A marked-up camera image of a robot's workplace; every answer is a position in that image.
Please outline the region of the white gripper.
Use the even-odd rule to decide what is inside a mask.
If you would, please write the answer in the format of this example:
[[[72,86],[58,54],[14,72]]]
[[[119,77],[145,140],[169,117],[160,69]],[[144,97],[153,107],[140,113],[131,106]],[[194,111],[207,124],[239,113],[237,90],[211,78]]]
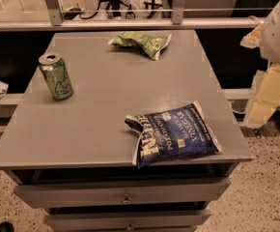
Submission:
[[[273,63],[266,72],[257,72],[253,80],[254,94],[246,106],[243,124],[247,128],[260,128],[280,106],[280,1],[259,24],[242,38],[240,45],[259,47],[261,56]]]

